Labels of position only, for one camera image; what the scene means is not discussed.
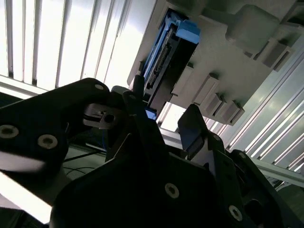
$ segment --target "blue plastic tab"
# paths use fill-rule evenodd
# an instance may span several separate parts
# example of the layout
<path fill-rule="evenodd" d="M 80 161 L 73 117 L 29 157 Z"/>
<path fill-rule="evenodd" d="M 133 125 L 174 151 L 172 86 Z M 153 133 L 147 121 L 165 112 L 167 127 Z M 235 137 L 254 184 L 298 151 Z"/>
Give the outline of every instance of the blue plastic tab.
<path fill-rule="evenodd" d="M 185 39 L 194 44 L 198 44 L 200 41 L 200 29 L 196 26 L 195 23 L 181 18 L 174 12 L 168 11 L 161 24 L 161 28 L 158 32 L 154 46 L 152 47 L 151 52 L 149 53 L 149 56 L 143 67 L 143 76 L 145 78 L 145 83 L 148 80 L 147 77 L 149 75 L 149 72 L 157 58 L 158 52 L 164 42 L 167 31 L 170 29 L 171 24 L 174 24 L 178 27 L 176 31 L 177 37 Z"/>

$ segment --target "metal bolt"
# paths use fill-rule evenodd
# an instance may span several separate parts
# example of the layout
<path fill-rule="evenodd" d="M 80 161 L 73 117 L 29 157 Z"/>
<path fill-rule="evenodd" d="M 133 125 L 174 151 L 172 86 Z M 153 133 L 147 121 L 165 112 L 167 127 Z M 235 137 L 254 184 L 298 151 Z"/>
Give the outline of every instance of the metal bolt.
<path fill-rule="evenodd" d="M 100 90 L 103 90 L 103 89 L 104 89 L 104 87 L 103 87 L 102 85 L 100 85 L 100 84 L 96 84 L 95 87 L 96 87 L 97 89 L 100 89 Z"/>
<path fill-rule="evenodd" d="M 178 198 L 180 195 L 179 189 L 172 183 L 166 183 L 165 191 L 173 199 Z"/>
<path fill-rule="evenodd" d="M 236 206 L 230 205 L 229 211 L 232 217 L 234 217 L 237 221 L 240 222 L 243 220 L 242 213 L 239 211 L 239 209 Z"/>
<path fill-rule="evenodd" d="M 19 134 L 17 127 L 12 125 L 2 125 L 0 126 L 0 138 L 2 139 L 11 139 L 16 137 Z"/>
<path fill-rule="evenodd" d="M 53 149 L 57 144 L 57 138 L 50 134 L 44 134 L 38 138 L 38 145 L 44 149 Z"/>
<path fill-rule="evenodd" d="M 133 94 L 130 95 L 130 98 L 132 98 L 133 100 L 136 99 L 136 97 Z"/>
<path fill-rule="evenodd" d="M 241 156 L 241 158 L 246 158 L 246 155 L 244 153 L 239 153 L 239 155 Z"/>
<path fill-rule="evenodd" d="M 215 138 L 217 141 L 220 141 L 220 137 L 216 134 L 213 135 L 213 138 Z"/>

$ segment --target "black plastic part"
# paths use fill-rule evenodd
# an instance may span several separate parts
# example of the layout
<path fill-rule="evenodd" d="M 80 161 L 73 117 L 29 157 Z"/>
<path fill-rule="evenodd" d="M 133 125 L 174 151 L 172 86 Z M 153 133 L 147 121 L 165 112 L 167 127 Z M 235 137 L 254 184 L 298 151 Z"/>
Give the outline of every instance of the black plastic part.
<path fill-rule="evenodd" d="M 135 75 L 132 92 L 140 99 L 143 98 L 143 88 L 144 88 L 144 77 L 141 75 Z"/>
<path fill-rule="evenodd" d="M 13 125 L 19 134 L 0 138 L 0 170 L 53 175 L 68 150 L 68 138 L 89 129 L 83 125 L 85 106 L 106 103 L 108 88 L 95 79 L 84 79 L 0 109 L 0 125 Z M 56 137 L 53 149 L 38 145 L 41 135 Z"/>

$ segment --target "screw hole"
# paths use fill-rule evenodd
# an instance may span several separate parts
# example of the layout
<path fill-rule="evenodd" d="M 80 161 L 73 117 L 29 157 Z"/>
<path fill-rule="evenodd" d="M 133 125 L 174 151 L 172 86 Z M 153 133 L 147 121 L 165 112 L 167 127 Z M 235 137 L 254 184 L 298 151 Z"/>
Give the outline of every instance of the screw hole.
<path fill-rule="evenodd" d="M 4 128 L 4 129 L 2 129 L 2 134 L 13 134 L 14 133 L 14 131 L 13 131 L 13 129 L 11 129 L 11 128 Z"/>
<path fill-rule="evenodd" d="M 233 210 L 232 210 L 232 212 L 233 212 L 233 214 L 234 214 L 235 216 L 239 216 L 239 214 L 238 214 L 238 211 L 237 211 L 237 210 L 233 209 Z"/>
<path fill-rule="evenodd" d="M 46 144 L 46 145 L 50 145 L 50 144 L 52 144 L 54 141 L 53 141 L 52 139 L 50 139 L 50 138 L 45 138 L 45 139 L 42 140 L 42 142 L 43 142 L 44 144 Z"/>
<path fill-rule="evenodd" d="M 104 118 L 104 121 L 108 124 L 112 123 L 115 119 L 115 116 L 109 114 L 109 115 L 106 115 L 105 118 Z"/>
<path fill-rule="evenodd" d="M 175 189 L 173 187 L 169 187 L 169 191 L 172 193 L 172 194 L 175 194 Z"/>

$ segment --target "white ceiling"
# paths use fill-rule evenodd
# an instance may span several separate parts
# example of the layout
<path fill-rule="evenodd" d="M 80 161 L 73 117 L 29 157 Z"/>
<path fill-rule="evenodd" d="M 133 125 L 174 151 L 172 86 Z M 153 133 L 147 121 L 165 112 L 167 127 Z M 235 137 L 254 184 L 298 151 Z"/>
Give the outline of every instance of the white ceiling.
<path fill-rule="evenodd" d="M 126 79 L 154 0 L 0 0 L 0 76 L 52 90 Z"/>

